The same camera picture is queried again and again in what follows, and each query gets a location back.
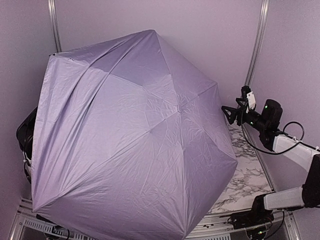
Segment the robotic arm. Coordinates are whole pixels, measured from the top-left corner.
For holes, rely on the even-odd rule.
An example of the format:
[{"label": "robotic arm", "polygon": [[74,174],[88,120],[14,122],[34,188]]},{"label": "robotic arm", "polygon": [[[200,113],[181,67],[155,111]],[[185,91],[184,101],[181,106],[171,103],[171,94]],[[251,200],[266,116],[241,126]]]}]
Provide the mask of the robotic arm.
[{"label": "robotic arm", "polygon": [[250,142],[249,144],[264,153],[283,154],[304,168],[308,176],[302,186],[257,196],[250,211],[231,215],[234,229],[264,224],[270,219],[274,220],[273,210],[293,211],[320,205],[320,151],[318,147],[309,146],[278,129],[283,112],[278,102],[272,99],[266,100],[262,113],[257,113],[255,96],[248,86],[242,87],[241,98],[236,98],[236,102],[239,105],[238,108],[222,106],[228,122],[233,124],[236,121],[241,127],[246,123],[258,130],[261,143],[271,152],[258,149]]}]

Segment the wall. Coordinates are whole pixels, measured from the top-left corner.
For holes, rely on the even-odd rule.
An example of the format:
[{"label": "wall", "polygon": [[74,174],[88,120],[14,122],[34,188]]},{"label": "wall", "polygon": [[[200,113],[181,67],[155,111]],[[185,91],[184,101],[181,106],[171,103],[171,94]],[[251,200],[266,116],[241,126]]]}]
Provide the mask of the wall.
[{"label": "wall", "polygon": [[22,196],[30,194],[17,127],[37,106],[55,51],[47,2],[0,1],[0,238],[8,239]]},{"label": "wall", "polygon": [[259,0],[57,0],[62,50],[155,29],[235,105],[254,47]]},{"label": "wall", "polygon": [[[263,46],[252,90],[261,111],[266,99],[281,103],[280,128],[298,121],[305,128],[304,142],[320,145],[320,2],[271,1]],[[299,127],[289,133],[299,138]],[[276,189],[302,185],[307,173],[283,156],[263,156]],[[319,209],[294,212],[303,240],[319,239]]]}]

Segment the white marble table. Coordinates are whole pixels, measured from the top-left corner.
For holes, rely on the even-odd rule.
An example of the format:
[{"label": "white marble table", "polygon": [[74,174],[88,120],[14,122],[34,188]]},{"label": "white marble table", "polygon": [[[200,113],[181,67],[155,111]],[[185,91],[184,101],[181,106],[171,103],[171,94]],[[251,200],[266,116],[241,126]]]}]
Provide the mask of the white marble table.
[{"label": "white marble table", "polygon": [[271,192],[263,168],[255,151],[245,141],[241,127],[235,123],[228,127],[238,165],[230,183],[208,214],[249,209],[256,196]]}]

